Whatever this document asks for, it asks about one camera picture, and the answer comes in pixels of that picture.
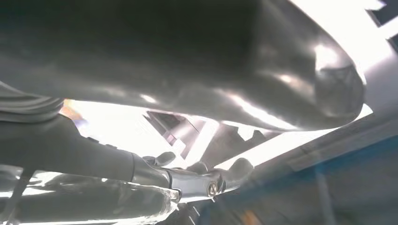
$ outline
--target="bolt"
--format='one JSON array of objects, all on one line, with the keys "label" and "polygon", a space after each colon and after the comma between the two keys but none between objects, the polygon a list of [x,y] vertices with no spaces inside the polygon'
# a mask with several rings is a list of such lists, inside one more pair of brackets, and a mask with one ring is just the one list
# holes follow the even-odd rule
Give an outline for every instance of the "bolt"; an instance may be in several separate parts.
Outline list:
[{"label": "bolt", "polygon": [[209,187],[207,188],[207,195],[209,197],[214,197],[216,193],[217,193],[217,185],[211,182],[209,184]]}]

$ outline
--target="bright light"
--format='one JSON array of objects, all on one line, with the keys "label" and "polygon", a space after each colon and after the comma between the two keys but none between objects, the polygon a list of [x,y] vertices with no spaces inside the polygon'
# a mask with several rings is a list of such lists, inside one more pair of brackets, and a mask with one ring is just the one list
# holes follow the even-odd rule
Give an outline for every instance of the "bright light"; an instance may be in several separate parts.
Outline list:
[{"label": "bright light", "polygon": [[[372,114],[372,110],[366,104],[363,105],[362,111],[356,120]],[[272,138],[248,151],[245,151],[219,165],[216,168],[228,170],[232,164],[239,158],[246,158],[253,166],[260,165],[290,150],[293,150],[303,144],[306,144],[316,138],[324,136],[334,129],[307,131],[307,132],[287,132]]]},{"label": "bright light", "polygon": [[244,141],[247,141],[253,138],[254,129],[249,126],[242,126],[238,128],[237,133]]},{"label": "bright light", "polygon": [[356,1],[358,1],[359,4],[362,4],[364,9],[366,10],[377,11],[386,6],[386,4],[382,0],[356,0]]},{"label": "bright light", "polygon": [[205,123],[190,151],[188,152],[188,155],[185,159],[187,165],[192,165],[200,161],[207,147],[209,146],[210,141],[217,132],[218,127],[219,123],[214,120],[208,120]]},{"label": "bright light", "polygon": [[140,95],[141,98],[143,98],[145,101],[149,102],[149,103],[156,103],[156,100],[148,95]]}]

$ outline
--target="dark metal panel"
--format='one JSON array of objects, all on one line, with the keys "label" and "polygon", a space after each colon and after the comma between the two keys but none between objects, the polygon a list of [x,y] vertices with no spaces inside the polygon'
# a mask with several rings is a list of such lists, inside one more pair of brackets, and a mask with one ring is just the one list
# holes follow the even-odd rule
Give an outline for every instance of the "dark metal panel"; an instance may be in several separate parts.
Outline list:
[{"label": "dark metal panel", "polygon": [[[7,0],[0,10],[0,80],[27,93],[272,130],[334,128],[362,108],[351,59],[287,0]],[[322,61],[325,51],[336,59]]]}]

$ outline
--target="overhead light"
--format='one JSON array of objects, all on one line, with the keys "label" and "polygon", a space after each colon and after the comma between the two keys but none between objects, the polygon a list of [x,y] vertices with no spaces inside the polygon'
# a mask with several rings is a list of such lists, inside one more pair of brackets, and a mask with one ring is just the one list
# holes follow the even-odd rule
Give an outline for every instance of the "overhead light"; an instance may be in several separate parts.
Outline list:
[{"label": "overhead light", "polygon": [[[362,111],[356,120],[359,120],[373,111],[366,104],[363,105]],[[324,136],[334,129],[307,131],[307,132],[287,132],[272,138],[248,151],[245,151],[217,166],[215,168],[228,170],[232,164],[239,158],[246,158],[253,166],[260,165],[290,150],[293,150],[303,144],[306,144],[316,138]]]}]

